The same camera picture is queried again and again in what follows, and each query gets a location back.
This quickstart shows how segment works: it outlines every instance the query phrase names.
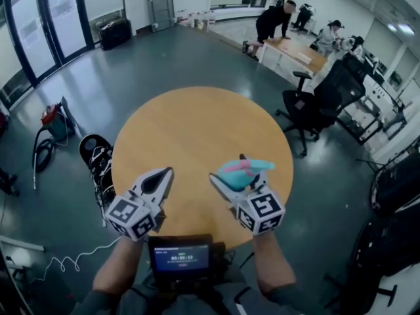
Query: concrete floor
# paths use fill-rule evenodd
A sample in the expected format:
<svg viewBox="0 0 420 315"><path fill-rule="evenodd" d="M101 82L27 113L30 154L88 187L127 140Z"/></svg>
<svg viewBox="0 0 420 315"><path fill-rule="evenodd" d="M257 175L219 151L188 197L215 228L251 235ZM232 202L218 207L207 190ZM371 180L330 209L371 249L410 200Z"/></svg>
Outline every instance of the concrete floor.
<svg viewBox="0 0 420 315"><path fill-rule="evenodd" d="M112 144L130 115L151 98L189 86L213 86L240 93L267 112L285 110L282 91L292 85L218 39L182 27L162 31L111 51L88 52L55 73L32 92L11 114L10 128L0 139L0 166L19 178L18 199L7 197L0 233L44 245L45 253L7 249L16 264L24 263L30 280L42 277L52 257L76 258L117 238L101 226L89 172L79 157L79 138L56 150L50 165L32 188L31 157L40 117L46 105L64 95L86 133L98 133ZM278 119L286 128L286 119ZM301 152L298 132L287 134L294 155ZM276 235L295 270L299 285L312 298L326 302L333 288L325 272L345 276L356 237L371 216L368 192L373 173L354 159L366 151L338 124L326 129L317 143L308 143L308 156L295 158L293 189L287 216ZM237 249L240 264L251 251ZM66 314L75 300L91 289L96 271L110 254L101 249L83 257L80 272L70 261L66 271L54 262L45 282L32 284L38 313ZM140 264L138 279L147 269ZM243 271L255 285L253 261Z"/></svg>

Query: glass door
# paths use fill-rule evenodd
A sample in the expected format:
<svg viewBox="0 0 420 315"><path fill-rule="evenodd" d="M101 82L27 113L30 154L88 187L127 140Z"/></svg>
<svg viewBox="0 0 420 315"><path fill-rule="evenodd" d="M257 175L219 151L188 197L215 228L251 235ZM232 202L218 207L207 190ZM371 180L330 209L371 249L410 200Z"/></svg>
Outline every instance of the glass door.
<svg viewBox="0 0 420 315"><path fill-rule="evenodd" d="M6 0L10 35L33 86L94 48L84 0Z"/></svg>

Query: wooden desk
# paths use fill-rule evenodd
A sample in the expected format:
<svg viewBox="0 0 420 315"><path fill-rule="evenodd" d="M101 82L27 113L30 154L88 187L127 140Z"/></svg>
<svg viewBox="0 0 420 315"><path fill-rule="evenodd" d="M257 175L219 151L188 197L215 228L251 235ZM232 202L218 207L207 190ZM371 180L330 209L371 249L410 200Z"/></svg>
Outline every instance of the wooden desk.
<svg viewBox="0 0 420 315"><path fill-rule="evenodd" d="M190 87L162 94L140 107L118 134L112 156L117 194L159 167L173 167L175 179L165 202L163 236L210 233L235 247L252 234L236 221L212 187L209 173L239 154L272 161L273 190L286 203L293 180L289 144L270 114L227 90Z"/></svg>
<svg viewBox="0 0 420 315"><path fill-rule="evenodd" d="M293 39L267 39L262 48L260 63L263 63L264 55L267 49L274 49L282 56L287 56L301 65L310 75L315 75L324 67L328 59L318 54L315 50L307 47L303 43ZM299 59L299 53L311 58L309 64Z"/></svg>

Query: digital timer display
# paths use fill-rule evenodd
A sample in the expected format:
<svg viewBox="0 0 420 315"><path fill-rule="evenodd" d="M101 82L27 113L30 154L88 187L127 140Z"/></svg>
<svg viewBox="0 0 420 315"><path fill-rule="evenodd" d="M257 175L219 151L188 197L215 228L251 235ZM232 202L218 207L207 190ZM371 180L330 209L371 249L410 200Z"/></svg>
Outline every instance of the digital timer display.
<svg viewBox="0 0 420 315"><path fill-rule="evenodd" d="M155 247L159 271L200 270L209 267L209 246Z"/></svg>

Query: desk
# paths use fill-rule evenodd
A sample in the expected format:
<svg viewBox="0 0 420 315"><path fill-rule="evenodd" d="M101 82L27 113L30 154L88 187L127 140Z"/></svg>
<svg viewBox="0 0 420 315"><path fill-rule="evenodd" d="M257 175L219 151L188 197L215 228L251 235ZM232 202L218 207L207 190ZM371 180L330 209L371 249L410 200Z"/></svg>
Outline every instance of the desk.
<svg viewBox="0 0 420 315"><path fill-rule="evenodd" d="M293 180L289 144L270 114L246 97L212 87L164 93L141 106L118 134L112 179L122 195L153 168L173 167L175 179L165 202L160 236L210 233L227 248L252 234L236 221L209 181L239 154L276 164L268 171L271 188L286 203Z"/></svg>
<svg viewBox="0 0 420 315"><path fill-rule="evenodd" d="M264 47L262 48L262 54L259 60L260 63L263 63L264 55L267 50L274 50L280 54L278 64L283 56L288 57L298 63L311 76L316 75L319 71L321 71L324 65L328 62L327 58L318 54L315 50L312 50L310 47L307 47L306 45L293 39L267 39L264 42ZM311 58L310 63L307 64L300 60L299 54L303 54Z"/></svg>

